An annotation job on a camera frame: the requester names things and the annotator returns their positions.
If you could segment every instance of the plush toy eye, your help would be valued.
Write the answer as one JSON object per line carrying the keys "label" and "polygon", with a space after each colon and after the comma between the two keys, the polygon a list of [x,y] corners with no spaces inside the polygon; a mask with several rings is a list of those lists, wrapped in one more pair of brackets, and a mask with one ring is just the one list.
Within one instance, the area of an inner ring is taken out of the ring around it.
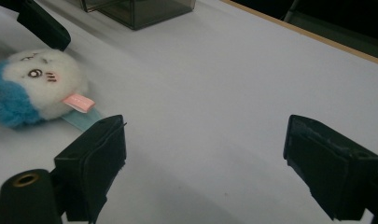
{"label": "plush toy eye", "polygon": [[28,61],[28,60],[31,60],[33,59],[34,57],[24,57],[23,59],[21,59],[21,61]]}
{"label": "plush toy eye", "polygon": [[40,69],[33,69],[28,73],[28,77],[41,77],[43,72]]}
{"label": "plush toy eye", "polygon": [[28,60],[31,60],[35,57],[35,55],[38,54],[38,53],[34,53],[32,56],[29,56],[29,57],[24,57],[23,59],[21,59],[21,61],[28,61]]}

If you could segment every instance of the blue fluffy hair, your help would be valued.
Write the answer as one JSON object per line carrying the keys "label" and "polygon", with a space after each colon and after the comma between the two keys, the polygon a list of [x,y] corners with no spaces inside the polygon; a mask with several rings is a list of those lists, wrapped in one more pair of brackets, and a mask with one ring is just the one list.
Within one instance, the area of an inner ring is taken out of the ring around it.
{"label": "blue fluffy hair", "polygon": [[0,123],[8,127],[33,124],[42,120],[32,106],[26,90],[12,81],[3,79],[8,61],[0,62]]}

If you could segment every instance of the white plush toy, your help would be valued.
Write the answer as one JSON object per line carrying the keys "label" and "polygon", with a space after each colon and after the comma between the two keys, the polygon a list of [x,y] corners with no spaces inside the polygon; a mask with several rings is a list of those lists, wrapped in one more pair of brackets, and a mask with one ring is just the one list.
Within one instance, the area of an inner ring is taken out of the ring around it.
{"label": "white plush toy", "polygon": [[8,127],[87,112],[88,80],[76,61],[56,49],[27,50],[0,62],[0,123]]}

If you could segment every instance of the white table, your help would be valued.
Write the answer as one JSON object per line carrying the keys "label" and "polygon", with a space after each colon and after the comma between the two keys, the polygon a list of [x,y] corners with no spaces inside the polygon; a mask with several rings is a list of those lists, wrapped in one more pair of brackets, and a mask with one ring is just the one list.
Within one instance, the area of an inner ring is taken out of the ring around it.
{"label": "white table", "polygon": [[[218,0],[137,32],[65,1],[37,2],[72,36],[66,52],[97,109],[128,122],[127,164],[98,223],[333,223],[282,157],[291,114],[378,154],[377,63]],[[46,47],[16,17],[0,8],[0,60]],[[0,186],[50,171],[79,135],[59,119],[0,126]]]}

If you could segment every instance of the clear plastic box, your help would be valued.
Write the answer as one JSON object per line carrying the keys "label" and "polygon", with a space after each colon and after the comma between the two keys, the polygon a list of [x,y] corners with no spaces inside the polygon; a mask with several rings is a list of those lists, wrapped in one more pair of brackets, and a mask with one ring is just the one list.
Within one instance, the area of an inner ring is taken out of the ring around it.
{"label": "clear plastic box", "polygon": [[195,0],[78,0],[82,8],[98,10],[133,30],[191,12]]}

